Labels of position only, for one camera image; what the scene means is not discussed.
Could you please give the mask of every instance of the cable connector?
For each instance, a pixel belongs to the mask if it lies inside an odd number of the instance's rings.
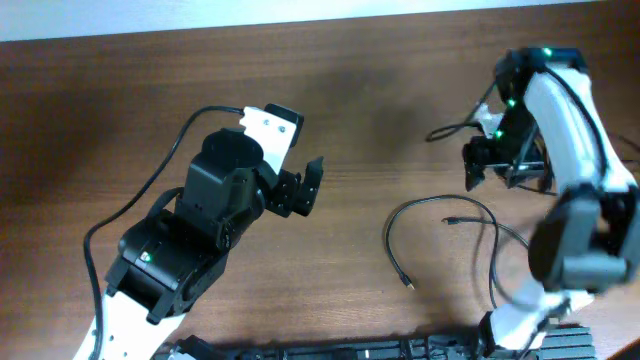
[[[447,225],[457,225],[457,224],[460,224],[460,218],[451,216],[451,217],[442,219],[442,222]]]
[[[415,286],[413,286],[413,283],[411,283],[411,279],[409,278],[409,276],[407,276],[407,274],[402,273],[400,274],[400,281],[402,281],[402,283],[408,287],[411,290],[415,290]]]

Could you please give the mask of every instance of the brown tabletop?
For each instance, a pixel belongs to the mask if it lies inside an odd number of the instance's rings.
[[[84,233],[138,190],[204,105],[303,112],[285,167],[323,155],[326,171],[313,213],[262,216],[172,338],[260,344],[477,324],[492,230],[477,244],[480,225],[440,219],[478,209],[447,201],[400,218],[393,248],[416,291],[383,249],[400,203],[465,192],[460,152],[473,132],[435,144],[425,134],[460,121],[507,48],[551,44],[582,49],[603,123],[640,140],[638,10],[616,1],[0,44],[2,357],[72,357],[94,316]],[[236,124],[203,116],[149,193],[95,236],[101,278],[119,236],[184,183],[204,136]],[[470,195],[526,234],[554,201],[493,175]],[[514,285],[525,252],[509,246],[498,271]],[[618,288],[567,321],[592,327],[606,357],[640,334],[639,299],[638,283]]]

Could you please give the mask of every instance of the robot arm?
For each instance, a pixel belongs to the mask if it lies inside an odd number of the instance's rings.
[[[493,133],[465,145],[467,190],[484,179],[485,168],[509,187],[544,176],[545,154],[532,146],[541,136],[559,199],[531,239],[535,281],[515,296],[528,306],[505,304],[485,316],[482,356],[537,348],[550,317],[562,318],[594,294],[630,282],[640,262],[640,193],[600,122],[580,53],[511,51],[496,66],[496,85],[507,110],[497,127],[482,126]]]
[[[311,212],[322,158],[307,165],[304,182],[281,169],[304,118],[273,104],[243,112],[245,129],[209,135],[185,186],[162,194],[120,239],[102,297],[100,353],[93,354],[94,319],[74,359],[151,358],[222,275],[229,251],[264,210],[282,217]],[[172,213],[164,208],[174,198]]]

